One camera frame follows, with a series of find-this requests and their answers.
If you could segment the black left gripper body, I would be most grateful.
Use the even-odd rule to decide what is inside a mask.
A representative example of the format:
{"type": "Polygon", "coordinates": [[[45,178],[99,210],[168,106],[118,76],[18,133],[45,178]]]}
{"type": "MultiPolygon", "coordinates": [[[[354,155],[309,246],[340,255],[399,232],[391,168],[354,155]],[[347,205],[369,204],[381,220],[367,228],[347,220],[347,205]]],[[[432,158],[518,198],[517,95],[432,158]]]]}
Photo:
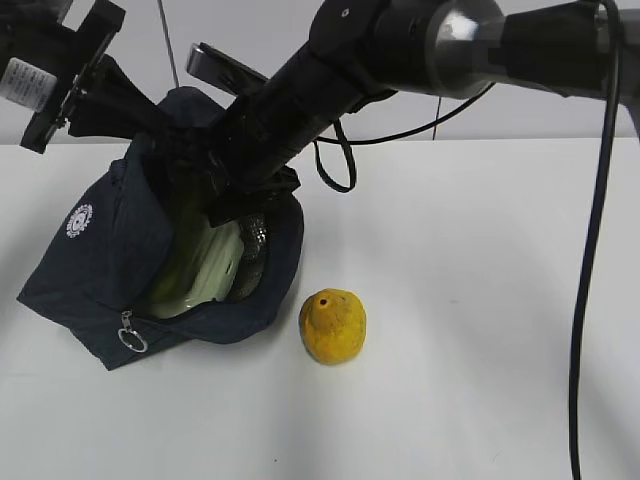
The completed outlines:
{"type": "Polygon", "coordinates": [[[1,3],[1,97],[32,112],[20,146],[46,150],[69,118],[69,97],[104,55],[125,19],[111,1],[95,1],[73,30],[70,1],[1,3]]]}

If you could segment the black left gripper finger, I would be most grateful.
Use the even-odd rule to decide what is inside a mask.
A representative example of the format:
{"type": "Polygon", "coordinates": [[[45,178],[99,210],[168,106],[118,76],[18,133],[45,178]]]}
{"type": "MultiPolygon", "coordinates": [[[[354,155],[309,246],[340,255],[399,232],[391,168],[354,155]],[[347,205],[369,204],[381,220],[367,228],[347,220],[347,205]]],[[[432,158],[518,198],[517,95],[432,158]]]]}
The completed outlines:
{"type": "MultiPolygon", "coordinates": [[[[97,68],[97,96],[146,97],[120,68],[116,60],[104,55],[97,68]]],[[[172,118],[155,104],[155,126],[141,133],[161,133],[173,125],[172,118]]]]}
{"type": "Polygon", "coordinates": [[[80,94],[67,102],[72,137],[134,138],[155,126],[155,104],[146,97],[80,94]]]}

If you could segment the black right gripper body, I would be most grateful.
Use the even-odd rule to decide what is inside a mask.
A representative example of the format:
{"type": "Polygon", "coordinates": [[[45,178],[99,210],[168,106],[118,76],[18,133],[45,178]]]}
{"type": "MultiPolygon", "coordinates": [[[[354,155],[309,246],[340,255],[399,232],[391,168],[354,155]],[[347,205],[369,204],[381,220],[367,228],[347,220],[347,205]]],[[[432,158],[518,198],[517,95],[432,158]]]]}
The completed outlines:
{"type": "Polygon", "coordinates": [[[204,128],[218,189],[207,206],[210,223],[242,216],[252,195],[281,191],[278,171],[339,117],[337,94],[275,84],[216,115],[204,128]]]}

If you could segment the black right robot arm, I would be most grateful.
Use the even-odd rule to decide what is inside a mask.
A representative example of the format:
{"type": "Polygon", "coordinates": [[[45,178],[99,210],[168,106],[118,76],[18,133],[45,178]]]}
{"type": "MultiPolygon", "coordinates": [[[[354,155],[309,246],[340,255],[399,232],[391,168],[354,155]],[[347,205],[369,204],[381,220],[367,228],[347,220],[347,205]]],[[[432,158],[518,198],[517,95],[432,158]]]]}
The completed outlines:
{"type": "Polygon", "coordinates": [[[271,76],[207,55],[235,97],[210,130],[213,224],[294,190],[291,159],[343,116],[399,92],[466,100],[509,84],[639,115],[639,12],[607,1],[508,15],[494,1],[326,1],[271,76]]]}

